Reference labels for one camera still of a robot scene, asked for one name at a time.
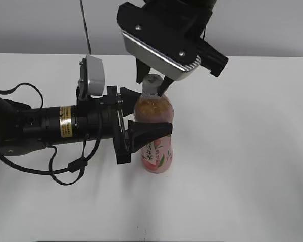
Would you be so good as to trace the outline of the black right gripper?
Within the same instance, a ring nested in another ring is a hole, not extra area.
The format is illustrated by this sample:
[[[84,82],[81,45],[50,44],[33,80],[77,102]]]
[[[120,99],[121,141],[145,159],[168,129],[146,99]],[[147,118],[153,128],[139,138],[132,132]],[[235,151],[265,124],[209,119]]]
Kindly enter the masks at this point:
[[[211,75],[218,77],[228,58],[205,41],[206,26],[215,3],[216,1],[145,1],[142,8],[192,43],[201,57],[201,65],[210,70]],[[149,72],[150,66],[136,58],[136,82],[141,84]],[[158,87],[158,96],[163,96],[173,82],[164,76]]]

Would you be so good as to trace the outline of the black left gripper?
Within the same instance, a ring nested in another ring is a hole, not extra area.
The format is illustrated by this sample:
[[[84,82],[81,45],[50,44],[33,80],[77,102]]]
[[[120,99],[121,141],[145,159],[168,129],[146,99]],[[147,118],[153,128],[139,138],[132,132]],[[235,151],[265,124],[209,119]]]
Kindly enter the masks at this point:
[[[128,88],[120,88],[122,114],[127,117],[134,113],[135,105],[141,93]],[[131,154],[137,152],[145,145],[172,134],[172,123],[141,123],[128,122],[129,151],[123,138],[123,131],[119,124],[117,87],[108,86],[107,94],[100,98],[87,95],[76,89],[75,108],[75,135],[79,141],[95,140],[93,150],[85,157],[89,161],[97,152],[102,139],[112,139],[117,164],[131,162]]]

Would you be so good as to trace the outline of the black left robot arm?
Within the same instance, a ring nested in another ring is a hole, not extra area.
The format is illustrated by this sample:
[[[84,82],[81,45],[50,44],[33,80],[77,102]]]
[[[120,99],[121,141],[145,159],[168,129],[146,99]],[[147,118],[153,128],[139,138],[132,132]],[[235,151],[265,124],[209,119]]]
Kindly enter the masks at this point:
[[[170,122],[129,121],[125,126],[124,117],[133,114],[140,97],[127,88],[109,86],[99,98],[36,109],[3,99],[3,95],[8,91],[0,91],[0,154],[4,156],[25,155],[48,145],[112,139],[117,163],[127,164],[131,154],[173,129]]]

